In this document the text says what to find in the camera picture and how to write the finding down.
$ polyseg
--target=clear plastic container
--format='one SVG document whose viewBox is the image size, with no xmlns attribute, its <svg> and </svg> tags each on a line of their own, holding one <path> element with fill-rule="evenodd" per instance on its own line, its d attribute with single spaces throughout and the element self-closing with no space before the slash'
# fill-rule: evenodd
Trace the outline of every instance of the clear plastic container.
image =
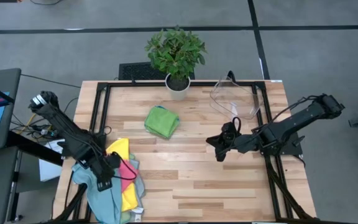
<svg viewBox="0 0 358 224">
<path fill-rule="evenodd" d="M 209 95 L 211 107 L 229 119 L 236 116 L 252 119 L 263 102 L 258 87 L 256 94 L 253 94 L 250 86 L 239 86 L 226 76 L 217 82 Z"/>
</svg>

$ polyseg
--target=gray floor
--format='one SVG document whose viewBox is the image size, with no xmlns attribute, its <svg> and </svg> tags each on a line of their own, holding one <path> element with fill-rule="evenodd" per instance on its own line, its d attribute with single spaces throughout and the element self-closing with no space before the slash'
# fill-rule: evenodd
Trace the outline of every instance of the gray floor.
<svg viewBox="0 0 358 224">
<path fill-rule="evenodd" d="M 358 25 L 358 1 L 255 0 L 261 26 Z M 249 26 L 247 1 L 231 0 L 63 0 L 56 6 L 29 1 L 0 4 L 0 29 L 72 29 L 158 26 Z M 218 78 L 233 70 L 237 78 L 261 79 L 252 31 L 197 32 L 206 42 L 206 65 L 196 78 Z M 0 35 L 0 69 L 19 67 L 24 74 L 80 85 L 111 80 L 118 65 L 145 62 L 152 33 Z M 310 94 L 333 94 L 346 109 L 334 120 L 318 121 L 300 132 L 306 172 L 317 214 L 325 220 L 358 223 L 358 30 L 261 32 L 271 79 L 283 80 L 289 102 Z M 31 116 L 29 100 L 40 90 L 54 91 L 60 104 L 79 89 L 22 77 L 14 113 Z M 73 116 L 76 103 L 70 105 Z M 37 161 L 27 159 L 29 164 Z M 50 216 L 55 183 L 21 195 L 21 223 Z M 29 200 L 48 202 L 30 207 Z"/>
</svg>

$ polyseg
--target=wooden table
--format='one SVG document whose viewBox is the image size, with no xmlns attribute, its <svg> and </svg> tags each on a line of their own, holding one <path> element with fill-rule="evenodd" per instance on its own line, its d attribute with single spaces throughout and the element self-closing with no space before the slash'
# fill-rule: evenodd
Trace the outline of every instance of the wooden table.
<svg viewBox="0 0 358 224">
<path fill-rule="evenodd" d="M 90 126 L 97 81 L 83 82 L 74 122 L 83 129 Z M 287 107 L 283 83 L 266 81 L 272 115 Z M 129 138 L 130 152 L 140 161 L 140 174 L 146 195 L 142 199 L 143 222 L 246 222 L 273 221 L 264 158 L 259 152 L 240 154 L 231 151 L 224 162 L 216 162 L 214 148 L 205 139 L 221 132 L 228 119 L 209 105 L 212 87 L 193 86 L 184 101 L 171 101 L 165 87 L 111 88 L 106 125 L 112 127 L 108 145 L 117 138 Z M 171 140 L 145 131 L 144 119 L 151 107 L 162 105 L 176 112 L 181 123 Z M 102 105 L 97 120 L 100 121 Z M 264 120 L 264 108 L 261 108 Z M 282 114 L 278 121 L 290 116 Z M 250 133 L 256 118 L 243 120 L 241 133 Z M 293 156 L 282 156 L 289 191 L 305 209 L 315 216 L 314 205 L 303 164 Z M 61 214 L 73 159 L 63 164 L 53 215 Z M 77 185 L 71 184 L 68 201 Z M 283 199 L 277 189 L 281 214 Z M 85 215 L 82 201 L 80 218 Z"/>
</svg>

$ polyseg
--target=yellow cloth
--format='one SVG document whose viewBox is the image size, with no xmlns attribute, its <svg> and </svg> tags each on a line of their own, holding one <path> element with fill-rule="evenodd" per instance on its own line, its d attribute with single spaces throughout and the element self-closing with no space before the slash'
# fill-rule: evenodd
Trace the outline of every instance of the yellow cloth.
<svg viewBox="0 0 358 224">
<path fill-rule="evenodd" d="M 122 159 L 129 160 L 129 139 L 123 138 L 113 142 L 107 149 L 107 154 L 117 152 Z M 121 211 L 125 212 L 137 207 L 135 184 L 130 183 L 122 193 Z"/>
</svg>

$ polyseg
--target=pink cloth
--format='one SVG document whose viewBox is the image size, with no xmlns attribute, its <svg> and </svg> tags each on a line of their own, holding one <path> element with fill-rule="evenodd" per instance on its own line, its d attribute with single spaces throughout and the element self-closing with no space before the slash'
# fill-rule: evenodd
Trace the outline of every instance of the pink cloth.
<svg viewBox="0 0 358 224">
<path fill-rule="evenodd" d="M 139 171 L 137 169 L 135 169 L 135 167 L 132 166 L 132 164 L 129 161 L 127 161 L 127 160 L 123 160 L 123 161 L 125 162 L 125 164 L 127 164 L 127 166 L 133 172 L 135 172 L 136 175 L 139 173 Z M 120 163 L 120 165 L 119 165 L 120 177 L 127 178 L 127 179 L 134 178 L 135 175 L 128 169 L 127 166 L 125 166 L 124 162 Z M 135 181 L 135 179 L 133 179 L 133 180 L 121 179 L 121 193 L 123 193 L 125 191 L 125 189 L 127 189 L 127 187 L 129 186 L 129 184 L 133 183 L 133 181 Z"/>
</svg>

